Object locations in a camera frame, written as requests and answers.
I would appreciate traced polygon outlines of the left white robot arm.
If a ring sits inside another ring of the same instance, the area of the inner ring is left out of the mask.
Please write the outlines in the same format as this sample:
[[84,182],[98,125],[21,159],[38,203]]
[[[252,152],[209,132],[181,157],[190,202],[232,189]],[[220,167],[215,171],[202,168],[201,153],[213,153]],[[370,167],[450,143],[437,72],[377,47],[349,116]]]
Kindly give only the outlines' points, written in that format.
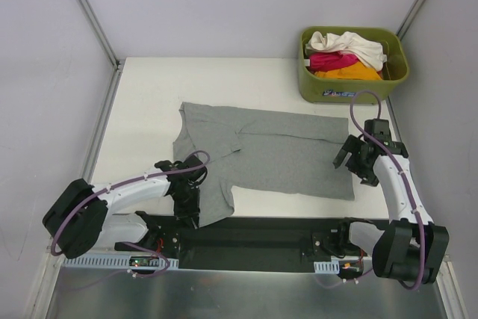
[[77,258],[95,247],[152,250],[159,226],[145,211],[123,210],[149,199],[170,197],[173,216],[183,226],[199,227],[200,186],[208,162],[194,152],[183,161],[159,161],[143,174],[116,184],[92,185],[83,178],[68,184],[42,219],[52,237],[53,256]]

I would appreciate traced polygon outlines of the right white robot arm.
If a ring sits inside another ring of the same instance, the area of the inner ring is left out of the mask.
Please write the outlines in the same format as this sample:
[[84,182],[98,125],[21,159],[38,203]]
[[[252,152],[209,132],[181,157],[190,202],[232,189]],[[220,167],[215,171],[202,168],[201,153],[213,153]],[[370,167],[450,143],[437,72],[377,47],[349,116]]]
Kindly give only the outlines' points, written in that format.
[[413,288],[432,284],[449,244],[443,226],[425,210],[410,172],[409,154],[391,136],[389,122],[366,120],[360,136],[350,135],[333,161],[358,176],[363,185],[380,186],[388,209],[388,225],[347,218],[336,246],[344,255],[363,250],[372,257],[376,276]]

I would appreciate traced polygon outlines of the grey t shirt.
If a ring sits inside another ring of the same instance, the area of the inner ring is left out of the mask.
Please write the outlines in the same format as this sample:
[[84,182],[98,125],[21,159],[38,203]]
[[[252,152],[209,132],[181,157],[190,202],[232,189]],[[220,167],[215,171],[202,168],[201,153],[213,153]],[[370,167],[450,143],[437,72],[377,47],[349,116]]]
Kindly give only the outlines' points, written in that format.
[[199,226],[231,216],[234,186],[353,200],[351,173],[333,160],[349,136],[348,120],[184,102],[173,156],[210,155],[200,186]]

